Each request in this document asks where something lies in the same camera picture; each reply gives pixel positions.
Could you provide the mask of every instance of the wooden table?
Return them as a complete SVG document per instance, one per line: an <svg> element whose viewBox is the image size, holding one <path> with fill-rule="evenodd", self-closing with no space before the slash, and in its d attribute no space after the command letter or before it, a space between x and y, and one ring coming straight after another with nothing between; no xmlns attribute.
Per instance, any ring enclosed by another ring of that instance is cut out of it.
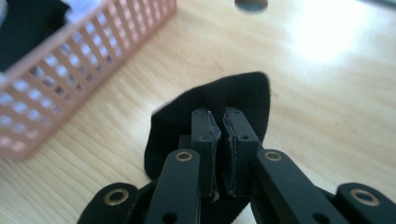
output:
<svg viewBox="0 0 396 224"><path fill-rule="evenodd" d="M319 187L396 201L396 9L370 1L180 0L178 13L33 156L0 160L0 223L75 223L114 182L143 187L150 116L194 86L260 70L271 79L264 147ZM254 223L249 208L235 223Z"/></svg>

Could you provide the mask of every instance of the pink plastic basket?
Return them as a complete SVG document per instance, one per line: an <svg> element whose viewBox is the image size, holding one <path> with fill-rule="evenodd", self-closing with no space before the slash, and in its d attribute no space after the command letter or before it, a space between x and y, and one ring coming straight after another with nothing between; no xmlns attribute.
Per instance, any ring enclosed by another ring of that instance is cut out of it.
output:
<svg viewBox="0 0 396 224"><path fill-rule="evenodd" d="M34 150L159 25L176 0L108 0L0 78L0 157Z"/></svg>

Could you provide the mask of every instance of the metal rivet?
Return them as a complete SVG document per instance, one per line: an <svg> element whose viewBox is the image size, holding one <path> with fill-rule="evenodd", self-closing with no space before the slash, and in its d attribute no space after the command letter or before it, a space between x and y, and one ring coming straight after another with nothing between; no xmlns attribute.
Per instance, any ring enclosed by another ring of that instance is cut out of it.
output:
<svg viewBox="0 0 396 224"><path fill-rule="evenodd" d="M189 161L192 159L192 155L190 152L179 152L176 154L176 159L178 161Z"/></svg>
<svg viewBox="0 0 396 224"><path fill-rule="evenodd" d="M282 156L274 151L265 152L265 158L269 161L281 161Z"/></svg>
<svg viewBox="0 0 396 224"><path fill-rule="evenodd" d="M118 205L126 201L129 193L126 189L113 189L105 196L105 203L108 205Z"/></svg>
<svg viewBox="0 0 396 224"><path fill-rule="evenodd" d="M350 195L352 195L356 201L369 206L379 206L381 204L374 194L364 189L352 189Z"/></svg>

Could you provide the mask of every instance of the basket grid hole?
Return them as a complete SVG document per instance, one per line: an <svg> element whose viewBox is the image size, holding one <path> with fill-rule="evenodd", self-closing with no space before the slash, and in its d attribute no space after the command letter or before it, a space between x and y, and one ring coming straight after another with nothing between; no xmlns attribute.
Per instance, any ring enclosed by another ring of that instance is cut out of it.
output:
<svg viewBox="0 0 396 224"><path fill-rule="evenodd" d="M142 16L142 14L140 12L136 14L136 18L137 18L137 21L139 22L139 24L144 24L143 23L143 16Z"/></svg>
<svg viewBox="0 0 396 224"><path fill-rule="evenodd" d="M62 88L61 86L57 86L54 91L58 96L64 95L64 88Z"/></svg>
<svg viewBox="0 0 396 224"><path fill-rule="evenodd" d="M92 22L87 22L87 24L85 24L85 30L88 32L88 34L92 34L95 31L95 27L93 26Z"/></svg>
<svg viewBox="0 0 396 224"><path fill-rule="evenodd" d="M117 46L117 40L113 35L109 38L109 42L111 47L115 48Z"/></svg>
<svg viewBox="0 0 396 224"><path fill-rule="evenodd" d="M52 101L50 98L48 97L44 97L43 99L41 99L40 104L44 107L44 108L51 108L52 107Z"/></svg>
<svg viewBox="0 0 396 224"><path fill-rule="evenodd" d="M108 6L108 11L112 16L117 14L116 7L114 6L114 3Z"/></svg>
<svg viewBox="0 0 396 224"><path fill-rule="evenodd" d="M119 48L116 48L116 55L117 55L117 57L121 57L121 55L122 55L122 52L121 52L121 50L119 49Z"/></svg>
<svg viewBox="0 0 396 224"><path fill-rule="evenodd" d="M127 20L130 20L130 19L132 18L131 12L129 11L128 8L125 8L125 9L123 10L123 14L124 14L124 16L125 16L125 19L127 19Z"/></svg>
<svg viewBox="0 0 396 224"><path fill-rule="evenodd" d="M7 115L0 115L0 127L1 128L6 128L11 126L13 123L13 120L7 116Z"/></svg>
<svg viewBox="0 0 396 224"><path fill-rule="evenodd" d="M97 58L96 58L93 54L90 54L90 55L88 56L88 58L90 59L90 62L91 62L91 64L92 64L93 66L96 66L96 65L98 64L98 60L97 60Z"/></svg>
<svg viewBox="0 0 396 224"><path fill-rule="evenodd" d="M127 39L124 39L124 40L123 40L123 44L124 44L124 46L125 46L126 49L128 49L129 47L131 47L131 45L130 45L130 43L129 43L129 41L128 41Z"/></svg>
<svg viewBox="0 0 396 224"><path fill-rule="evenodd" d="M53 80L53 78L50 76L45 76L42 80L42 83L44 84L44 86L46 86L49 89L55 87L56 84L55 80Z"/></svg>
<svg viewBox="0 0 396 224"><path fill-rule="evenodd" d="M158 1L154 1L153 5L154 5L154 10L156 12L160 12L160 5L158 4Z"/></svg>
<svg viewBox="0 0 396 224"><path fill-rule="evenodd" d="M108 55L108 51L107 51L107 48L106 48L105 46L101 46L101 47L99 48L99 52L100 52L100 54L102 54L102 56L103 56L104 58Z"/></svg>
<svg viewBox="0 0 396 224"><path fill-rule="evenodd" d="M75 33L72 35L72 39L73 39L73 41L74 41L76 44L82 44L84 38L82 37L82 35L81 35L80 32L75 32Z"/></svg>
<svg viewBox="0 0 396 224"><path fill-rule="evenodd" d="M151 9L149 7L146 7L146 15L151 17Z"/></svg>
<svg viewBox="0 0 396 224"><path fill-rule="evenodd" d="M148 25L151 27L154 24L152 17L148 18Z"/></svg>
<svg viewBox="0 0 396 224"><path fill-rule="evenodd" d="M91 54L91 49L86 43L81 44L81 51L85 56Z"/></svg>
<svg viewBox="0 0 396 224"><path fill-rule="evenodd" d="M11 145L12 140L7 137L7 136L0 136L0 147L8 147L9 145Z"/></svg>
<svg viewBox="0 0 396 224"><path fill-rule="evenodd" d="M41 69L39 66L32 68L32 70L30 70L30 74L32 74L32 76L36 79L40 79L45 75L43 69Z"/></svg>
<svg viewBox="0 0 396 224"><path fill-rule="evenodd" d="M31 120L37 120L41 117L41 114L35 109L31 109L27 112L27 118Z"/></svg>
<svg viewBox="0 0 396 224"><path fill-rule="evenodd" d="M0 105L9 105L14 101L14 98L6 92L0 92Z"/></svg>
<svg viewBox="0 0 396 224"><path fill-rule="evenodd" d="M104 28L103 32L105 33L105 35L107 36L108 39L110 39L113 34L111 33L110 28L108 28L108 26L106 28Z"/></svg>
<svg viewBox="0 0 396 224"><path fill-rule="evenodd" d="M123 29L120 29L119 32L120 32L121 39L125 39L126 38L125 31Z"/></svg>
<svg viewBox="0 0 396 224"><path fill-rule="evenodd" d="M128 28L129 28L129 30L132 31L132 33L136 31L136 29L134 28L134 23L133 22L128 22Z"/></svg>
<svg viewBox="0 0 396 224"><path fill-rule="evenodd" d="M122 27L122 26L121 26L121 20L120 20L119 17L114 18L114 24L116 24L116 27L117 27L118 29L120 29L120 28Z"/></svg>
<svg viewBox="0 0 396 224"><path fill-rule="evenodd" d="M17 141L11 145L11 148L12 148L12 150L14 150L16 152L21 152L26 149L26 145L21 141Z"/></svg>
<svg viewBox="0 0 396 224"><path fill-rule="evenodd" d="M51 125L51 123L52 123L52 121L51 121L48 117L46 117L46 116L44 116L44 117L40 120L40 124L41 124L43 127L49 127L49 126Z"/></svg>
<svg viewBox="0 0 396 224"><path fill-rule="evenodd" d="M147 31L146 26L145 25L141 25L140 26L140 31L142 32L143 35L145 35L146 31Z"/></svg>
<svg viewBox="0 0 396 224"><path fill-rule="evenodd" d="M79 58L78 58L78 56L76 55L76 54L70 54L69 55L69 62L73 65L73 66L75 66L75 67L77 67L78 65L79 65Z"/></svg>
<svg viewBox="0 0 396 224"><path fill-rule="evenodd" d="M104 72L102 65L99 64L99 65L96 67L96 71L97 71L100 75L102 75L103 72Z"/></svg>
<svg viewBox="0 0 396 224"><path fill-rule="evenodd" d="M137 42L137 40L139 40L139 35L138 35L136 32L134 32L134 33L132 34L132 38L134 39L134 41Z"/></svg>
<svg viewBox="0 0 396 224"><path fill-rule="evenodd" d="M12 127L12 131L14 131L14 133L25 133L27 130L27 127L25 124L23 123L16 123L13 127Z"/></svg>
<svg viewBox="0 0 396 224"><path fill-rule="evenodd" d="M77 90L77 92L80 93L80 94L84 93L84 89L82 89L81 85L79 85L79 84L77 84L76 90Z"/></svg>
<svg viewBox="0 0 396 224"><path fill-rule="evenodd" d="M73 96L71 96L70 94L66 94L66 96L64 97L64 100L70 105L75 102L75 98Z"/></svg>
<svg viewBox="0 0 396 224"><path fill-rule="evenodd" d="M161 18L161 13L158 8L155 9L155 17L157 17L157 20L159 20Z"/></svg>
<svg viewBox="0 0 396 224"><path fill-rule="evenodd" d="M52 108L52 113L54 115L59 116L59 115L62 115L63 112L64 112L64 110L59 105L56 105L55 107Z"/></svg>
<svg viewBox="0 0 396 224"><path fill-rule="evenodd" d="M67 84L69 84L69 86L72 86L72 87L74 87L76 85L76 80L71 75L67 76L66 82L67 82Z"/></svg>
<svg viewBox="0 0 396 224"><path fill-rule="evenodd" d="M139 3L137 1L134 1L134 11L135 12L140 11L140 6L139 6Z"/></svg>
<svg viewBox="0 0 396 224"><path fill-rule="evenodd" d="M27 105L22 101L17 101L12 105L12 108L18 114L23 114L28 109Z"/></svg>
<svg viewBox="0 0 396 224"><path fill-rule="evenodd" d="M39 132L36 129L32 129L26 133L26 136L30 139L36 139L39 136Z"/></svg>
<svg viewBox="0 0 396 224"><path fill-rule="evenodd" d="M96 19L99 21L101 25L105 25L107 23L106 16L103 13L97 15Z"/></svg>
<svg viewBox="0 0 396 224"><path fill-rule="evenodd" d="M41 96L42 96L43 94L42 94L41 91L39 91L38 89L34 88L34 89L30 89L30 90L27 92L27 95L28 95L32 100L37 101L37 100L39 100L39 99L41 98Z"/></svg>
<svg viewBox="0 0 396 224"><path fill-rule="evenodd" d="M78 69L79 73L84 77L85 75L88 74L88 68L84 65L82 65L79 69Z"/></svg>
<svg viewBox="0 0 396 224"><path fill-rule="evenodd" d="M106 62L107 62L107 64L109 64L109 65L111 65L111 64L113 64L113 59L110 57L110 56L107 56L106 57Z"/></svg>
<svg viewBox="0 0 396 224"><path fill-rule="evenodd" d="M100 38L99 34L95 33L95 34L93 35L93 43L94 43L97 47L99 47L99 46L102 45L102 39Z"/></svg>
<svg viewBox="0 0 396 224"><path fill-rule="evenodd" d="M55 64L59 63L58 60L56 59L55 56L53 56L52 54L50 54L49 56L47 56L44 61L51 67L53 67Z"/></svg>
<svg viewBox="0 0 396 224"><path fill-rule="evenodd" d="M59 47L59 51L64 55L64 56L67 56L69 53L71 53L71 49L70 49L70 46L68 45L68 44L66 44L66 43L64 43L64 44L62 44L60 47Z"/></svg>
<svg viewBox="0 0 396 224"><path fill-rule="evenodd" d="M166 4L163 4L163 12L165 14L168 13L168 6Z"/></svg>
<svg viewBox="0 0 396 224"><path fill-rule="evenodd" d="M67 69L62 64L56 67L56 73L58 73L59 77L66 77L68 75Z"/></svg>
<svg viewBox="0 0 396 224"><path fill-rule="evenodd" d="M23 79L17 79L12 83L12 86L20 92L25 92L29 89L29 84Z"/></svg>

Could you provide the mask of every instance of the black cloth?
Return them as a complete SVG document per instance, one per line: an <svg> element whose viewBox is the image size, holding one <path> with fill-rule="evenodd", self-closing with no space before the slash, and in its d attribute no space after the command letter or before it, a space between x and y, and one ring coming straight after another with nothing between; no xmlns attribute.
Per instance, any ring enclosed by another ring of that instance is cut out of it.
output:
<svg viewBox="0 0 396 224"><path fill-rule="evenodd" d="M217 124L222 123L225 106L244 113L262 142L270 111L270 85L260 72L224 77L193 88L178 96L151 117L151 130L145 152L145 169L151 179L161 174L167 155L176 150L182 134L191 134L191 113L207 107ZM249 203L249 198L231 201L201 200L201 223L231 223Z"/></svg>
<svg viewBox="0 0 396 224"><path fill-rule="evenodd" d="M0 27L0 72L64 25L69 8L60 0L7 0L6 19Z"/></svg>

